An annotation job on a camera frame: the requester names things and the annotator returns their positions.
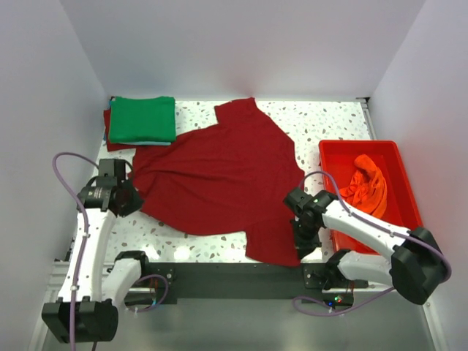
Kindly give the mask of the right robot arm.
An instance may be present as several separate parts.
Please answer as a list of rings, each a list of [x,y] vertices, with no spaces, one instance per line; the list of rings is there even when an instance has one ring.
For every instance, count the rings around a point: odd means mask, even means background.
[[[322,228],[338,231],[373,250],[340,249],[325,264],[328,283],[366,280],[395,289],[407,301],[423,305],[451,276],[451,268],[432,233],[387,223],[322,190],[308,195],[295,188],[284,199],[293,212],[294,244],[303,259],[321,246]]]

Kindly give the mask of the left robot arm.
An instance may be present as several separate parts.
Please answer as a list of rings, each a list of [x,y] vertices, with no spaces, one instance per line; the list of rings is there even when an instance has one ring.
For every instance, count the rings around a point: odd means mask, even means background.
[[[139,211],[143,200],[134,188],[123,159],[101,159],[97,174],[75,192],[53,158],[53,171],[77,206],[75,244],[64,282],[54,302],[42,307],[42,320],[56,339],[76,350],[79,343],[111,341],[118,310],[130,287],[142,277],[148,257],[143,251],[121,252],[104,275],[105,252],[117,218]]]

